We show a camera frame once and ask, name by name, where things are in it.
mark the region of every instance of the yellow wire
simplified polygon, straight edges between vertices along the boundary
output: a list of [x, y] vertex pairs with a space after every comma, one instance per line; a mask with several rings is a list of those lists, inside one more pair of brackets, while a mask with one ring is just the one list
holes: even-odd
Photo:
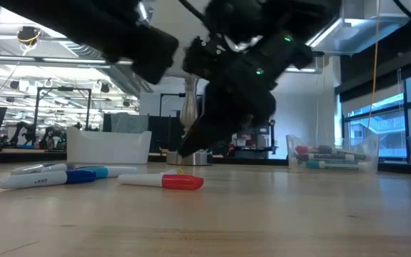
[[377, 60], [378, 60], [378, 42], [380, 41], [380, 10], [382, 7], [382, 0], [378, 1], [378, 12], [377, 12], [377, 28], [375, 32], [375, 39], [377, 42], [375, 43], [375, 56], [374, 56], [374, 78], [373, 78], [373, 85], [372, 85], [372, 101], [370, 102], [370, 111], [369, 111], [369, 120], [367, 121], [367, 130], [370, 127], [370, 119], [372, 118], [372, 108], [375, 101], [375, 88], [377, 86]]
[[41, 32], [37, 33], [37, 35], [34, 38], [31, 39], [18, 39], [20, 42], [30, 42], [30, 41], [34, 41], [37, 38], [39, 38], [39, 36], [41, 35]]

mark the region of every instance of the red marker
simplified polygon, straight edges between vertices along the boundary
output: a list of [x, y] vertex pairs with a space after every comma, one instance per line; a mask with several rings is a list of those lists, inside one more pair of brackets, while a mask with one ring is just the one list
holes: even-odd
[[123, 174], [118, 182], [133, 186], [155, 186], [167, 189], [196, 190], [204, 184], [204, 178], [190, 175]]

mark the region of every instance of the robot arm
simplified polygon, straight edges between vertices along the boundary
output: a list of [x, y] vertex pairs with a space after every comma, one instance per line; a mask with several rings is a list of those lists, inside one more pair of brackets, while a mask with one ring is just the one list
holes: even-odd
[[[205, 14], [179, 0], [210, 31], [195, 39], [183, 69], [208, 81], [203, 113], [185, 136], [187, 156], [208, 148], [246, 126], [260, 125], [275, 112], [270, 91], [291, 64], [301, 69], [313, 60], [305, 42], [338, 17], [341, 0], [211, 0]], [[0, 0], [3, 6], [87, 44], [108, 61], [126, 57], [142, 78], [157, 84], [173, 63], [178, 40], [139, 22], [139, 0]], [[241, 52], [234, 44], [259, 42]]]

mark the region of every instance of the table surface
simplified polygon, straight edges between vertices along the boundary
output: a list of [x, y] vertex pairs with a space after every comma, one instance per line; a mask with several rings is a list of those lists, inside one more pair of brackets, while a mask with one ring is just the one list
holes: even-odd
[[0, 256], [411, 256], [411, 176], [183, 169], [204, 187], [0, 189]]

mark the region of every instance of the desk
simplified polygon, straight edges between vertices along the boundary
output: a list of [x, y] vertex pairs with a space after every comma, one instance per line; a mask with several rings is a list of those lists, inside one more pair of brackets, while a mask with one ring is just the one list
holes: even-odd
[[[0, 164], [0, 178], [29, 164]], [[204, 177], [204, 187], [169, 191], [112, 178], [0, 190], [0, 256], [411, 256], [411, 176], [183, 170]]]

